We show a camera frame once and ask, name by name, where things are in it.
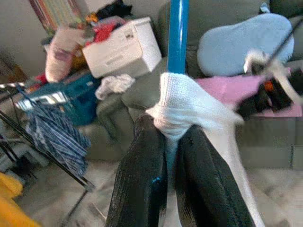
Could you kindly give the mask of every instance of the couch armrest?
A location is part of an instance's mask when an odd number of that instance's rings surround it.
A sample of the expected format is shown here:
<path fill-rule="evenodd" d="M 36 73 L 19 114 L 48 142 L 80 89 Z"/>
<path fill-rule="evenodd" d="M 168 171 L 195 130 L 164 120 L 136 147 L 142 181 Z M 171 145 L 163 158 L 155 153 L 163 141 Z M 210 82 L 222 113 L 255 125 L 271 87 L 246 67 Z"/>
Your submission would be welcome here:
<path fill-rule="evenodd" d="M 166 71 L 167 58 L 163 58 L 156 68 L 137 81 L 122 95 L 122 102 L 128 108 L 146 109 L 154 106 L 160 98 L 160 75 Z"/>

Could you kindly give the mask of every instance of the clothes drying rack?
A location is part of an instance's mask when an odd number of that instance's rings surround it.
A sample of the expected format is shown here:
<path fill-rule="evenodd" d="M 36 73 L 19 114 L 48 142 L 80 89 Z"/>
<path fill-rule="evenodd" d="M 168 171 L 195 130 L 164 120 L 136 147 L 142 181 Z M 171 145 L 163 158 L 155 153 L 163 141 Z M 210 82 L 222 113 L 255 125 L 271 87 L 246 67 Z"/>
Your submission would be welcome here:
<path fill-rule="evenodd" d="M 12 104 L 13 104 L 15 113 L 17 113 L 16 109 L 15 109 L 15 105 L 13 103 L 12 96 L 11 96 L 10 93 L 9 93 L 9 97 L 12 100 Z M 87 193 L 92 192 L 94 190 L 95 185 L 93 183 L 91 183 L 89 180 L 87 180 L 85 177 L 83 177 L 83 176 L 82 177 L 78 177 L 75 174 L 73 174 L 68 168 L 66 168 L 65 166 L 63 166 L 55 157 L 53 157 L 51 154 L 49 154 L 48 151 L 46 151 L 46 150 L 44 150 L 44 151 L 39 150 L 35 146 L 35 143 L 34 143 L 34 140 L 32 139 L 32 137 L 21 127 L 21 125 L 19 123 L 19 120 L 18 120 L 18 123 L 16 123 L 12 118 L 10 118 L 5 113 L 3 113 L 2 110 L 0 110 L 0 119 L 2 119 L 15 132 L 17 132 L 22 138 L 24 138 L 30 144 L 30 146 L 31 146 L 32 149 L 34 149 L 35 151 L 37 151 L 39 154 L 43 155 L 45 158 L 47 158 L 47 159 L 51 160 L 52 162 L 54 162 L 60 169 L 62 169 L 69 176 L 71 176 L 75 181 L 77 181 L 81 186 L 84 187 L 83 194 L 77 200 L 77 202 L 72 207 L 72 209 L 70 210 L 70 212 L 66 215 L 66 217 L 64 218 L 64 220 L 63 220 L 63 222 L 61 224 L 62 227 L 65 226 L 67 224 L 67 222 L 70 220 L 70 218 L 73 215 L 73 213 L 75 212 L 75 210 L 77 209 L 77 207 L 79 206 L 79 204 L 85 198 L 85 196 L 87 195 Z M 8 157 L 13 161 L 14 159 L 12 159 L 10 153 L 15 158 L 17 157 L 17 155 L 8 146 L 8 143 L 6 143 L 5 141 L 3 141 L 0 144 L 1 144 L 1 147 L 4 148 L 4 152 L 6 153 L 6 155 L 8 155 Z"/>

